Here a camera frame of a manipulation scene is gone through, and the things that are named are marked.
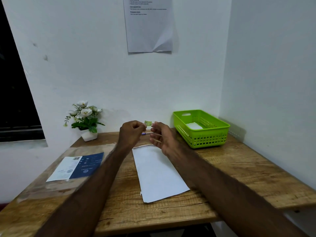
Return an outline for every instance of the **left hand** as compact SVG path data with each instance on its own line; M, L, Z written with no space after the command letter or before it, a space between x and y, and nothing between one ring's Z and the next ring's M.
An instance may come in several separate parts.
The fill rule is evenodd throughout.
M131 150L140 140L142 132L147 126L139 121L129 121L122 125L119 130L118 146Z

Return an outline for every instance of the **potted plant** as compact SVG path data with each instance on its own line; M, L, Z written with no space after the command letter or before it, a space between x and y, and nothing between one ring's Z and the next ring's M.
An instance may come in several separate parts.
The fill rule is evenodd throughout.
M78 128L84 141L96 139L98 137L97 124L104 125L98 122L98 114L102 109L87 105L88 101L79 101L77 104L73 104L75 110L68 111L69 115L66 116L64 124L64 126L68 126L69 120L73 118L75 122L71 124L71 128Z

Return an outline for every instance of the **dark window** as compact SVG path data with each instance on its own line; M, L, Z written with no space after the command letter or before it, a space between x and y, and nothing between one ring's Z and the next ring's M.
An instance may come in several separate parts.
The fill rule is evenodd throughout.
M0 0L0 142L45 139Z

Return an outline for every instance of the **forearm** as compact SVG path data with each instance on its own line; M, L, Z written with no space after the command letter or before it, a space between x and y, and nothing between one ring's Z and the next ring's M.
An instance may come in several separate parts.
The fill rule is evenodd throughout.
M116 147L96 172L48 219L36 236L91 236L130 149Z
M240 237L307 236L263 197L207 163L191 149L179 144L168 158Z

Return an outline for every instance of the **red object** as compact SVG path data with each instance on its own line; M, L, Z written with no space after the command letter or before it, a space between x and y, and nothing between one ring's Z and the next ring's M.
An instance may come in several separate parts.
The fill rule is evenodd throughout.
M8 205L8 203L0 204L0 211L2 211L7 205Z

